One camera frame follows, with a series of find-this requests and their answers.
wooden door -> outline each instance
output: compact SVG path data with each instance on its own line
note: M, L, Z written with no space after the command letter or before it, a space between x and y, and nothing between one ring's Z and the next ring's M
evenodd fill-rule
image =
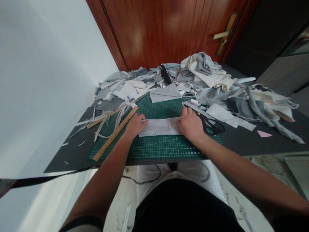
M155 68L161 63L180 63L200 51L219 62L215 56L220 39L215 34L225 31L232 13L237 13L232 29L249 0L100 0L108 26L95 0L87 0L102 34L112 50L119 50L116 63L121 70L139 67Z

black scissors handle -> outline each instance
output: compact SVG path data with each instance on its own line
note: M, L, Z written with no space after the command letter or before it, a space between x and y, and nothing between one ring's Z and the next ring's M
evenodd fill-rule
M196 112L196 115L202 120L203 130L206 134L214 136L225 132L224 126L217 120L209 119L200 112Z

brass door handle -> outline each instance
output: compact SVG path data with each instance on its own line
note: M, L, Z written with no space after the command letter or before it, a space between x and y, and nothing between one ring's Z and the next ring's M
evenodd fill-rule
M225 31L225 32L221 32L221 33L218 33L218 34L215 34L213 36L213 39L219 39L219 38L223 38L223 37L227 37L229 35L231 31L228 30L228 31Z
M218 34L215 34L213 36L214 40L215 39L221 39L219 46L217 48L217 51L216 51L216 56L221 55L223 48L224 48L224 45L228 42L228 36L232 32L232 26L234 24L236 16L237 16L237 13L232 13L229 17L228 23L225 26L225 31L218 33Z

forearm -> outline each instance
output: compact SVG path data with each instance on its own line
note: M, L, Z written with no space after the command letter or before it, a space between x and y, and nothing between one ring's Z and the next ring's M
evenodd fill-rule
M267 171L208 136L196 141L195 145L241 193L264 213L309 215L309 203Z
M127 132L122 135L78 197L64 225L86 215L98 216L104 223L120 184L133 139L134 137Z

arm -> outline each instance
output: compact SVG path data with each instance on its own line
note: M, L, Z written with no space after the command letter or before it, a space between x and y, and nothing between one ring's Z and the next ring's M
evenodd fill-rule
M133 116L111 153L81 192L62 227L81 216L96 216L104 224L110 204L117 192L133 139L148 121L143 114Z
M183 108L179 129L271 222L282 214L309 216L309 203L270 173L208 137L191 108Z

